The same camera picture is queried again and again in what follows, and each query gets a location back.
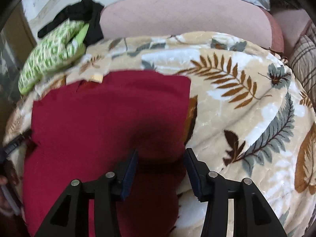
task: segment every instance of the red cloth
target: red cloth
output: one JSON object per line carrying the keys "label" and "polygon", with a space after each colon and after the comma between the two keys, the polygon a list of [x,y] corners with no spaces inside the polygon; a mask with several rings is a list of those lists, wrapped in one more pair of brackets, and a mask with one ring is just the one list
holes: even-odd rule
{"label": "red cloth", "polygon": [[[137,148],[131,195],[117,203],[122,237],[168,236],[185,174],[181,137],[190,80],[151,71],[111,72],[102,84],[76,82],[34,102],[23,200],[32,236],[73,179],[97,179]],[[89,235],[94,236],[89,216]]]}

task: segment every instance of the silver screw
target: silver screw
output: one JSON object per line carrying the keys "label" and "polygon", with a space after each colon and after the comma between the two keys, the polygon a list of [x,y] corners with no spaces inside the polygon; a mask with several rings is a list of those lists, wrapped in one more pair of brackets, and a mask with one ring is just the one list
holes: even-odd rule
{"label": "silver screw", "polygon": [[72,186],[77,186],[78,184],[80,184],[80,181],[77,180],[77,179],[72,180],[72,182],[71,182],[71,185],[72,185]]}
{"label": "silver screw", "polygon": [[252,180],[250,178],[245,178],[244,179],[244,183],[247,185],[251,185],[252,184]]}
{"label": "silver screw", "polygon": [[115,176],[115,173],[114,173],[114,172],[107,172],[107,173],[105,174],[105,176],[106,176],[107,178],[112,178],[112,177]]}
{"label": "silver screw", "polygon": [[216,173],[215,171],[210,171],[210,172],[209,172],[209,177],[215,178],[215,177],[217,177],[217,176],[218,176],[218,173]]}

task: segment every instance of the floral blanket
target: floral blanket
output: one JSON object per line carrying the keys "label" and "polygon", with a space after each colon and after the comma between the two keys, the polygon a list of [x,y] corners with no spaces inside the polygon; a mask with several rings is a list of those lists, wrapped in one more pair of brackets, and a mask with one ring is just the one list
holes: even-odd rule
{"label": "floral blanket", "polygon": [[[227,179],[250,177],[287,235],[304,234],[316,214],[315,112],[301,101],[304,89],[278,55],[227,34],[125,38],[88,47],[74,67],[43,80],[18,104],[4,143],[30,127],[33,101],[50,89],[80,79],[102,81],[125,69],[188,76],[193,102],[187,147]],[[24,153],[21,147],[11,157],[20,176]],[[171,236],[200,236],[207,204],[194,197],[188,178],[178,194]],[[232,211],[230,202],[228,236]]]}

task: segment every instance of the green pillow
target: green pillow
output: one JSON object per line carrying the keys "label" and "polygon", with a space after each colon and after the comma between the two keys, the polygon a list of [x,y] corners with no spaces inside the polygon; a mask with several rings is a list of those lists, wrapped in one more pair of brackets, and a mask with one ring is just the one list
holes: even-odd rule
{"label": "green pillow", "polygon": [[69,66],[81,57],[86,51],[83,39],[88,28],[89,24],[83,21],[68,19],[47,34],[24,64],[19,78],[20,93],[27,94],[43,76]]}

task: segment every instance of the black cloth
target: black cloth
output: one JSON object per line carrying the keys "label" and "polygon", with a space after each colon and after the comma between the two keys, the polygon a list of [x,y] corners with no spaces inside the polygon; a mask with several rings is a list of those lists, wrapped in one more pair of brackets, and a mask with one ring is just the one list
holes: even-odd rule
{"label": "black cloth", "polygon": [[92,45],[103,38],[100,27],[100,16],[103,8],[102,4],[93,0],[81,0],[79,3],[68,5],[56,15],[53,21],[38,31],[37,36],[43,38],[68,18],[70,20],[83,20],[89,23],[89,29],[83,43],[86,46]]}

